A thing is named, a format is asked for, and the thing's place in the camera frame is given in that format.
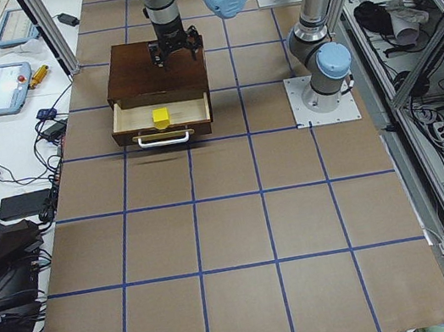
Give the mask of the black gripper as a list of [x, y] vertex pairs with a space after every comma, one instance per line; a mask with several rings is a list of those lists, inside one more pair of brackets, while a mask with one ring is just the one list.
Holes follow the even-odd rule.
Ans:
[[181, 17], [177, 17], [166, 24], [153, 22], [153, 29], [157, 41], [148, 43], [147, 48], [155, 66], [165, 68], [168, 55], [181, 49], [188, 49], [191, 58], [197, 60], [197, 52], [203, 47], [203, 39], [195, 25], [189, 26], [185, 31]]

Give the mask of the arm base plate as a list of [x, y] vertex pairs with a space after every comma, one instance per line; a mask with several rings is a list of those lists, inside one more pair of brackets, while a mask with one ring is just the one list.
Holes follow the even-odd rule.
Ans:
[[345, 81], [341, 83], [339, 92], [323, 96], [312, 89], [310, 79], [310, 75], [304, 75], [283, 81], [298, 128], [333, 125], [362, 118]]

